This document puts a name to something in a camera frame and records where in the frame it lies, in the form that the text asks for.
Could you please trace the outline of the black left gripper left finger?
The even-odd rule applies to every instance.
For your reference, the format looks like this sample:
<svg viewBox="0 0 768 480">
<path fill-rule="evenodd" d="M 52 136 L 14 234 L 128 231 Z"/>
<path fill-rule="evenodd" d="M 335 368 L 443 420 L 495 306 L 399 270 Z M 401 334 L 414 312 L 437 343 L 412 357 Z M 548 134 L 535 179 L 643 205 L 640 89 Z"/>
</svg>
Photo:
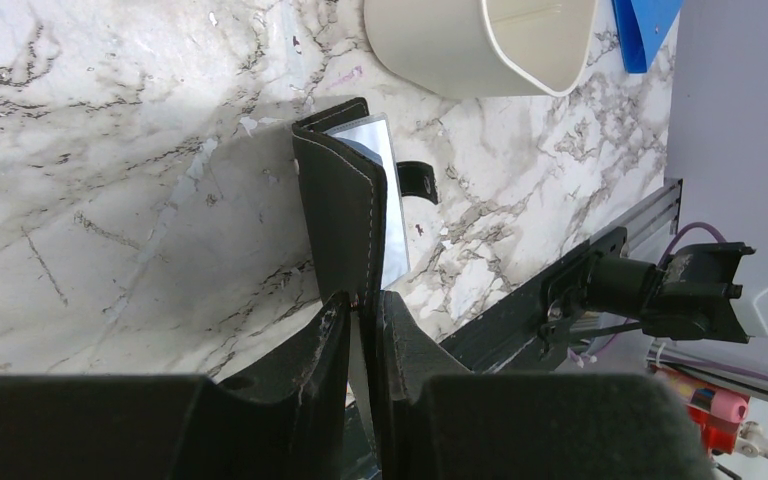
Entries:
<svg viewBox="0 0 768 480">
<path fill-rule="evenodd" d="M 0 479 L 336 479 L 351 302 L 216 382 L 0 376 Z"/>
</svg>

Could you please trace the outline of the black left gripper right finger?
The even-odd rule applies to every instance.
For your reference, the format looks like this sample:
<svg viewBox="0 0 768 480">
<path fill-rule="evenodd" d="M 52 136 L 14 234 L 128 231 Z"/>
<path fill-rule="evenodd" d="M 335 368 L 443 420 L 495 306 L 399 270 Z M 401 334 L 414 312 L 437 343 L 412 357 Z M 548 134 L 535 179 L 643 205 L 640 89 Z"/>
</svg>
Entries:
<svg viewBox="0 0 768 480">
<path fill-rule="evenodd" d="M 376 315 L 374 426 L 386 479 L 710 479 L 685 407 L 634 374 L 477 374 L 401 296 Z"/>
</svg>

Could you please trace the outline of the black leather card holder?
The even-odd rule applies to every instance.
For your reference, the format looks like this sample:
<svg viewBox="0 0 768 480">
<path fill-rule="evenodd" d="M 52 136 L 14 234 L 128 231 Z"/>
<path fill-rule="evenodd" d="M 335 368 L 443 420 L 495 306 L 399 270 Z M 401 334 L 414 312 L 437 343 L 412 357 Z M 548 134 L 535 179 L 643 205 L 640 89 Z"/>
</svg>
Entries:
<svg viewBox="0 0 768 480">
<path fill-rule="evenodd" d="M 398 161 L 388 119 L 354 97 L 291 126 L 320 296 L 360 309 L 409 269 L 403 198 L 439 202 L 434 168 Z"/>
</svg>

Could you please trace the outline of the white oblong plastic tray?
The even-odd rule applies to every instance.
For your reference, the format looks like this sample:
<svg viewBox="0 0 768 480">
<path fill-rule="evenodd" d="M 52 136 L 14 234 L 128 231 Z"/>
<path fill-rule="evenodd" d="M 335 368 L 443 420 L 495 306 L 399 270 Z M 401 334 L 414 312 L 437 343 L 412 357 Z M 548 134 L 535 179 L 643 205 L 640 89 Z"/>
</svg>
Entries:
<svg viewBox="0 0 768 480">
<path fill-rule="evenodd" d="M 365 0 L 373 53 L 449 99 L 563 97 L 585 69 L 593 0 Z"/>
</svg>

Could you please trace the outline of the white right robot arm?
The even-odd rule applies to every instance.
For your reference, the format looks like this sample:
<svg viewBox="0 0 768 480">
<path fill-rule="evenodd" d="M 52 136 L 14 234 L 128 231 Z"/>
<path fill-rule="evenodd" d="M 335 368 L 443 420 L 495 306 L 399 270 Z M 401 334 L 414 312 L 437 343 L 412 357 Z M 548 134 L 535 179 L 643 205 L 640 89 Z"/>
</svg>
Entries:
<svg viewBox="0 0 768 480">
<path fill-rule="evenodd" d="M 602 257 L 582 307 L 630 319 L 629 329 L 676 341 L 768 338 L 768 247 L 688 245 L 661 264 Z"/>
</svg>

